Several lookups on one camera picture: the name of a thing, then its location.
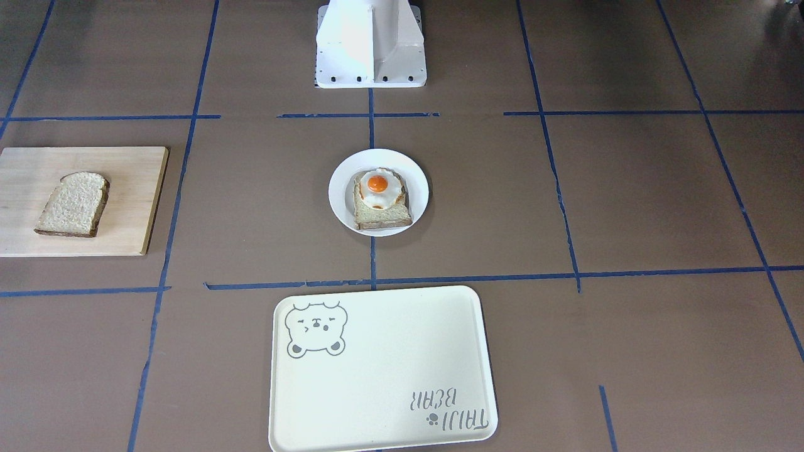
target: egg yolk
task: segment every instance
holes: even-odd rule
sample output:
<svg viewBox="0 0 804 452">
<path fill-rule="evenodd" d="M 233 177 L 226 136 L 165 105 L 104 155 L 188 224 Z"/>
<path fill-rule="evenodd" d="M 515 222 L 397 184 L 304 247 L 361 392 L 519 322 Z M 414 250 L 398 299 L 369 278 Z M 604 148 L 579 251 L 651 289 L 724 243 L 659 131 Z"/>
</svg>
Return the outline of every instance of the egg yolk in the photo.
<svg viewBox="0 0 804 452">
<path fill-rule="evenodd" d="M 382 193 L 388 188 L 388 181 L 383 176 L 371 176 L 368 178 L 368 189 L 375 193 Z"/>
</svg>

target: bear face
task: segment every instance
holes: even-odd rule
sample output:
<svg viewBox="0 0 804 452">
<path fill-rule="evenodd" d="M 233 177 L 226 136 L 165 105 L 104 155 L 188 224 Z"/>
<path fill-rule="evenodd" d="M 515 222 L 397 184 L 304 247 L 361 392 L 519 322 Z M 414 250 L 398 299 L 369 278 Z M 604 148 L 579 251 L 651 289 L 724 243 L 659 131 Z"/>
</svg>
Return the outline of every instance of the bear face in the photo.
<svg viewBox="0 0 804 452">
<path fill-rule="evenodd" d="M 290 333 L 288 354 L 301 358 L 308 351 L 326 350 L 330 355 L 343 353 L 343 326 L 347 323 L 347 312 L 338 302 L 334 305 L 294 303 L 293 309 L 285 316 L 285 327 Z"/>
</svg>

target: wooden cutting board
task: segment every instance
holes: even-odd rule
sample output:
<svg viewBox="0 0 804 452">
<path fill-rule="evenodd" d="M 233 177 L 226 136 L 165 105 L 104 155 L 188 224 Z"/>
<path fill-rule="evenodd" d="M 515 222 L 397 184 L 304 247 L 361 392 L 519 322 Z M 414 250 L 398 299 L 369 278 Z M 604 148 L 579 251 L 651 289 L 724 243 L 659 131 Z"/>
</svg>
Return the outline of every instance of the wooden cutting board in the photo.
<svg viewBox="0 0 804 452">
<path fill-rule="evenodd" d="M 0 154 L 0 257 L 138 256 L 146 253 L 165 174 L 165 147 L 10 147 Z M 39 215 L 65 175 L 109 181 L 92 238 L 43 236 Z"/>
</svg>

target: blue tape line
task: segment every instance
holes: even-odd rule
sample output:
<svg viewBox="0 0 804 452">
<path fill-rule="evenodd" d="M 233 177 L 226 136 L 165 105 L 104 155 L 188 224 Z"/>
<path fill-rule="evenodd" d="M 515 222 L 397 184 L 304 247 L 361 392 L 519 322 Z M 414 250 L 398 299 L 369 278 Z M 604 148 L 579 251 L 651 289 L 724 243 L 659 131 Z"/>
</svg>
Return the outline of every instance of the blue tape line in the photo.
<svg viewBox="0 0 804 452">
<path fill-rule="evenodd" d="M 709 114 L 804 114 L 804 110 L 707 110 Z"/>
<path fill-rule="evenodd" d="M 374 117 L 430 117 L 440 116 L 438 113 L 374 113 Z"/>
<path fill-rule="evenodd" d="M 770 267 L 773 271 L 802 271 L 804 265 L 781 265 Z M 764 267 L 714 267 L 708 269 L 662 269 L 662 270 L 625 270 L 612 272 L 585 272 L 585 273 L 529 273 L 529 274 L 502 274 L 502 275 L 474 275 L 474 276 L 444 276 L 444 277 L 390 277 L 370 279 L 344 279 L 333 281 L 291 281 L 291 282 L 257 282 L 250 284 L 208 284 L 203 283 L 209 290 L 242 290 L 242 289 L 277 289 L 287 287 L 317 287 L 317 286 L 369 286 L 373 282 L 377 285 L 388 284 L 419 284 L 439 282 L 483 282 L 483 281 L 534 281 L 541 279 L 574 279 L 576 276 L 585 277 L 640 277 L 640 276 L 674 276 L 719 273 L 761 273 Z"/>
<path fill-rule="evenodd" d="M 148 381 L 148 373 L 150 372 L 151 357 L 154 355 L 154 342 L 156 340 L 156 327 L 158 325 L 157 317 L 159 311 L 162 310 L 162 294 L 160 290 L 156 293 L 156 302 L 154 303 L 154 315 L 151 317 L 150 339 L 148 342 L 148 358 L 146 365 L 142 367 L 142 374 L 140 375 L 140 387 L 137 390 L 137 404 L 134 406 L 134 419 L 131 422 L 131 432 L 129 433 L 128 452 L 134 451 L 134 443 L 137 442 L 137 429 L 140 425 L 140 415 L 142 413 L 142 402 L 145 400 L 146 395 L 146 382 Z"/>
<path fill-rule="evenodd" d="M 611 442 L 612 452 L 617 452 L 617 438 L 614 436 L 614 424 L 611 422 L 611 412 L 609 411 L 609 399 L 605 396 L 605 388 L 603 385 L 597 386 L 601 393 L 601 403 L 603 404 L 603 415 L 605 416 L 605 425 L 609 430 L 609 441 Z"/>
<path fill-rule="evenodd" d="M 293 287 L 335 287 L 335 286 L 369 286 L 370 279 L 342 279 L 333 281 L 292 281 L 292 282 L 256 282 L 250 284 L 209 284 L 203 283 L 207 290 L 250 290 L 250 289 L 286 289 Z"/>
<path fill-rule="evenodd" d="M 374 89 L 368 89 L 368 147 L 374 149 Z M 369 262 L 371 267 L 371 290 L 377 290 L 376 240 L 371 238 Z"/>
<path fill-rule="evenodd" d="M 548 148 L 548 158 L 550 160 L 550 169 L 553 173 L 553 178 L 556 180 L 556 196 L 558 197 L 558 205 L 561 208 L 561 216 L 564 217 L 564 230 L 567 233 L 567 246 L 569 248 L 569 258 L 572 261 L 572 271 L 575 273 L 575 283 L 577 285 L 578 293 L 580 293 L 580 276 L 578 276 L 578 261 L 575 258 L 575 247 L 572 245 L 572 234 L 569 230 L 569 219 L 567 218 L 567 208 L 564 206 L 564 197 L 561 195 L 561 184 L 558 179 L 558 170 L 556 169 L 556 159 L 553 156 L 552 144 L 550 143 L 550 133 L 548 132 L 547 118 L 544 116 L 544 107 L 542 106 L 542 96 L 539 92 L 539 82 L 536 79 L 536 67 L 533 63 L 533 54 L 531 53 L 531 45 L 527 38 L 527 30 L 525 28 L 525 16 L 522 13 L 522 3 L 516 0 L 516 10 L 519 13 L 519 26 L 522 28 L 522 40 L 525 43 L 525 52 L 527 53 L 527 63 L 531 69 L 531 78 L 533 80 L 533 91 L 536 94 L 536 104 L 539 107 L 539 119 L 542 123 L 542 133 L 544 133 L 544 143 Z"/>
<path fill-rule="evenodd" d="M 546 111 L 545 116 L 617 116 L 642 114 L 701 114 L 698 110 L 567 110 Z M 539 116 L 539 112 L 502 112 L 503 116 Z"/>
<path fill-rule="evenodd" d="M 175 119 L 220 119 L 219 114 L 155 114 L 132 116 L 32 116 L 12 117 L 9 122 L 37 122 L 37 121 L 143 121 L 143 120 L 175 120 Z"/>
<path fill-rule="evenodd" d="M 790 318 L 790 314 L 787 312 L 787 306 L 785 306 L 785 301 L 782 299 L 781 293 L 779 292 L 779 288 L 776 286 L 776 281 L 773 279 L 773 272 L 771 271 L 771 268 L 768 265 L 768 260 L 765 258 L 765 253 L 762 251 L 762 247 L 759 243 L 759 238 L 757 237 L 757 233 L 754 231 L 753 225 L 751 224 L 751 219 L 749 218 L 749 214 L 745 208 L 743 199 L 740 196 L 740 191 L 737 190 L 737 185 L 734 182 L 734 178 L 732 177 L 732 172 L 728 169 L 728 163 L 726 162 L 726 157 L 723 154 L 723 150 L 720 148 L 720 142 L 718 141 L 717 135 L 715 134 L 715 129 L 712 127 L 712 123 L 709 121 L 708 112 L 704 108 L 704 101 L 701 99 L 698 88 L 695 85 L 695 81 L 692 79 L 692 73 L 690 72 L 690 68 L 687 66 L 687 61 L 684 59 L 683 53 L 681 52 L 679 42 L 675 38 L 673 27 L 670 25 L 670 20 L 667 18 L 667 14 L 665 13 L 664 7 L 662 6 L 662 0 L 656 0 L 656 5 L 658 7 L 659 12 L 662 15 L 662 19 L 664 20 L 665 25 L 667 26 L 667 32 L 670 34 L 670 38 L 673 41 L 673 47 L 675 47 L 675 51 L 679 56 L 679 60 L 681 60 L 681 65 L 684 68 L 684 72 L 687 74 L 687 79 L 690 82 L 690 86 L 692 87 L 692 92 L 695 95 L 695 99 L 698 101 L 700 111 L 701 113 L 703 113 L 703 119 L 706 121 L 707 129 L 709 129 L 709 135 L 710 137 L 712 137 L 712 143 L 714 143 L 715 145 L 717 156 L 720 159 L 720 165 L 723 167 L 723 171 L 726 173 L 728 183 L 732 187 L 734 198 L 737 201 L 737 205 L 740 207 L 740 212 L 743 215 L 743 220 L 745 220 L 745 226 L 748 227 L 749 232 L 751 233 L 751 240 L 753 240 L 754 246 L 757 248 L 757 254 L 759 254 L 760 261 L 762 261 L 762 267 L 765 269 L 765 274 L 767 274 L 768 276 L 768 281 L 770 282 L 770 286 L 773 289 L 773 294 L 776 295 L 776 300 L 779 304 L 779 308 L 781 309 L 781 313 L 785 318 L 785 322 L 787 322 L 787 328 L 790 330 L 790 335 L 793 336 L 793 341 L 795 342 L 796 348 L 798 349 L 798 355 L 801 358 L 802 362 L 804 362 L 804 347 L 802 346 L 802 342 L 798 337 L 798 333 L 796 332 L 793 320 Z"/>
<path fill-rule="evenodd" d="M 708 114 L 804 114 L 804 110 L 707 110 Z M 610 116 L 642 114 L 702 114 L 700 110 L 567 110 L 546 111 L 546 116 Z M 502 112 L 503 116 L 539 116 L 539 112 Z"/>
<path fill-rule="evenodd" d="M 375 237 L 371 238 L 371 290 L 377 290 L 377 248 Z"/>
<path fill-rule="evenodd" d="M 377 284 L 419 284 L 423 282 L 482 282 L 482 281 L 533 281 L 537 279 L 574 279 L 574 273 L 510 274 L 486 276 L 442 277 L 389 277 L 378 279 Z"/>
<path fill-rule="evenodd" d="M 374 89 L 368 89 L 368 147 L 374 149 Z"/>
<path fill-rule="evenodd" d="M 368 117 L 368 113 L 285 113 L 277 116 L 280 119 L 298 119 L 311 117 Z"/>
<path fill-rule="evenodd" d="M 31 49 L 31 54 L 28 56 L 28 61 L 25 63 L 23 74 L 19 77 L 19 82 L 17 83 L 17 89 L 15 89 L 14 96 L 11 97 L 11 103 L 8 105 L 8 110 L 6 111 L 6 117 L 3 118 L 2 125 L 0 125 L 0 138 L 2 138 L 3 134 L 6 132 L 6 127 L 8 126 L 9 118 L 11 118 L 11 114 L 14 112 L 14 107 L 17 106 L 17 100 L 19 100 L 19 94 L 23 90 L 25 79 L 28 77 L 28 72 L 31 70 L 31 65 L 34 63 L 34 57 L 36 57 L 36 52 L 39 51 L 39 45 L 42 43 L 42 38 L 45 35 L 45 30 L 47 29 L 47 25 L 50 22 L 50 17 L 51 14 L 53 13 L 53 6 L 55 6 L 55 0 L 51 0 L 50 5 L 47 6 L 45 19 L 42 21 L 42 27 L 39 28 L 39 35 L 36 36 L 36 42 L 34 43 L 34 48 Z"/>
<path fill-rule="evenodd" d="M 580 277 L 670 276 L 688 274 L 764 272 L 764 267 L 724 267 L 713 269 L 626 270 L 619 272 L 585 272 Z"/>
<path fill-rule="evenodd" d="M 370 113 L 285 113 L 277 116 L 279 119 L 310 119 L 321 117 L 369 117 Z M 374 117 L 439 117 L 439 112 L 415 112 L 415 113 L 374 113 Z"/>
<path fill-rule="evenodd" d="M 804 270 L 804 265 L 771 265 L 771 271 L 774 272 L 789 272 Z"/>
<path fill-rule="evenodd" d="M 18 290 L 0 292 L 0 298 L 48 297 L 54 295 L 96 295 L 96 294 L 150 294 L 158 292 L 159 287 L 104 287 L 99 289 L 61 289 L 61 290 Z"/>
<path fill-rule="evenodd" d="M 184 149 L 184 159 L 182 161 L 182 171 L 178 177 L 178 186 L 176 188 L 176 200 L 173 206 L 173 216 L 170 219 L 170 231 L 167 236 L 167 245 L 165 247 L 165 264 L 162 267 L 162 274 L 159 277 L 159 286 L 164 287 L 167 282 L 167 270 L 170 266 L 170 255 L 173 248 L 173 239 L 176 233 L 176 223 L 178 221 L 178 210 L 182 202 L 182 185 L 184 184 L 184 175 L 187 172 L 187 161 L 190 157 L 190 149 L 193 143 L 193 136 L 195 134 L 195 122 L 197 120 L 199 107 L 201 105 L 201 94 L 203 93 L 203 82 L 207 75 L 207 65 L 209 64 L 209 54 L 212 49 L 212 38 L 215 35 L 215 23 L 218 18 L 218 8 L 220 1 L 215 0 L 215 7 L 212 9 L 212 20 L 209 25 L 209 34 L 207 35 L 207 47 L 204 51 L 203 62 L 201 63 L 201 75 L 199 76 L 198 88 L 195 92 L 195 106 L 193 107 L 193 117 L 190 119 L 190 131 L 187 133 L 187 145 Z M 131 422 L 131 432 L 129 434 L 128 452 L 134 452 L 134 446 L 137 443 L 137 430 L 140 424 L 140 415 L 142 414 L 142 403 L 145 400 L 146 385 L 148 383 L 148 372 L 150 370 L 151 358 L 154 355 L 154 342 L 156 341 L 156 330 L 158 326 L 159 311 L 162 310 L 162 294 L 163 291 L 158 291 L 156 295 L 156 302 L 154 303 L 154 316 L 151 319 L 151 332 L 150 341 L 148 344 L 148 358 L 145 366 L 142 368 L 142 375 L 140 377 L 140 388 L 137 391 L 137 404 L 134 409 L 134 417 Z"/>
</svg>

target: toast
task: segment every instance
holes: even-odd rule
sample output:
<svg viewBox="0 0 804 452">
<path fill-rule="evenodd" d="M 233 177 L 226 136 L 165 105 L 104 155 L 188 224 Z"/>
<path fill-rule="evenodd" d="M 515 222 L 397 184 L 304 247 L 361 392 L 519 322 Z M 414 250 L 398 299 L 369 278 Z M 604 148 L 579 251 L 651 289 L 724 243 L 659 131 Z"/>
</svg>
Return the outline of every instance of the toast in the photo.
<svg viewBox="0 0 804 452">
<path fill-rule="evenodd" d="M 109 181 L 81 171 L 61 178 L 51 193 L 34 232 L 44 236 L 94 237 L 109 197 Z"/>
<path fill-rule="evenodd" d="M 352 183 L 354 186 L 353 196 L 355 198 L 355 227 L 357 229 L 380 229 L 380 228 L 399 228 L 410 226 L 413 219 L 408 211 L 408 193 L 402 183 L 402 194 L 396 202 L 389 208 L 376 209 L 368 207 L 360 197 L 360 179 L 369 171 L 364 171 L 355 176 Z M 394 175 L 401 181 L 402 178 L 395 172 Z"/>
</svg>

